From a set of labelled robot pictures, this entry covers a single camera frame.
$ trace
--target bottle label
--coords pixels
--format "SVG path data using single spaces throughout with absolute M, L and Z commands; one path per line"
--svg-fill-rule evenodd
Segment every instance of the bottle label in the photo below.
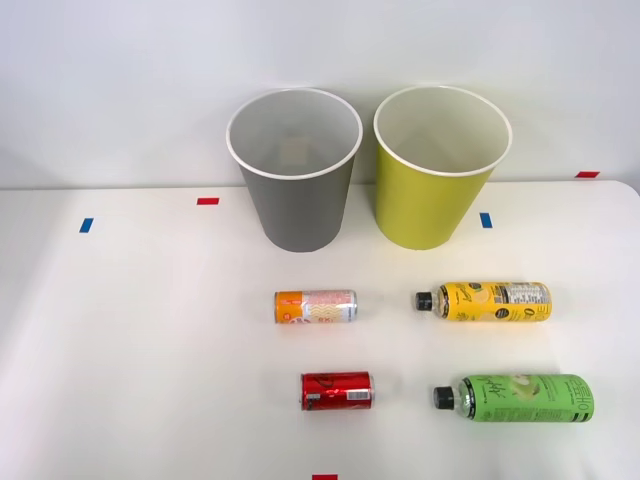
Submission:
M 473 375 L 464 379 L 476 422 L 586 422 L 593 395 L 576 375 Z
M 440 315 L 455 321 L 536 322 L 551 316 L 542 283 L 446 283 L 438 292 Z

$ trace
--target can label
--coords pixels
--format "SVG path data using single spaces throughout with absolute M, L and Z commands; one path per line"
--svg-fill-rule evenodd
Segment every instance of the can label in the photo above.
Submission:
M 586 422 L 593 416 L 591 389 L 576 375 L 473 375 L 463 382 L 476 422 Z
M 276 323 L 344 323 L 355 320 L 356 294 L 352 290 L 278 292 Z
M 373 379 L 368 372 L 305 373 L 301 384 L 302 410 L 356 410 L 373 404 Z
M 551 293 L 542 283 L 445 283 L 438 296 L 438 313 L 454 321 L 537 322 L 551 316 Z

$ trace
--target red soda can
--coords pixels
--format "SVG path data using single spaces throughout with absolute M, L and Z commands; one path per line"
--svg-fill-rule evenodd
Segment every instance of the red soda can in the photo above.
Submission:
M 356 410 L 373 405 L 373 377 L 369 372 L 303 373 L 302 410 Z

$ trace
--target white tabletop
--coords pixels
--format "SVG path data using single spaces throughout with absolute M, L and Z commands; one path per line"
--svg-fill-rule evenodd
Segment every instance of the white tabletop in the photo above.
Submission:
M 637 478 L 635 191 L 489 184 L 423 252 L 380 233 L 372 198 L 352 186 L 334 242 L 295 254 L 267 240 L 244 188 L 0 192 L 0 478 Z M 544 282 L 554 314 L 413 310 L 417 290 L 455 280 Z M 274 324 L 275 291 L 320 288 L 356 290 L 357 321 Z M 300 410 L 300 373 L 353 370 L 376 379 L 372 410 Z M 504 372 L 581 375 L 593 420 L 433 408 L 432 387 Z

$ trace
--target yellow plastic bottle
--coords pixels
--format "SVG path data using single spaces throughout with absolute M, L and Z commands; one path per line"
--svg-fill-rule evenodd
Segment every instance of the yellow plastic bottle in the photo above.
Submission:
M 551 292 L 542 283 L 445 283 L 416 293 L 416 309 L 459 322 L 540 322 L 551 316 Z

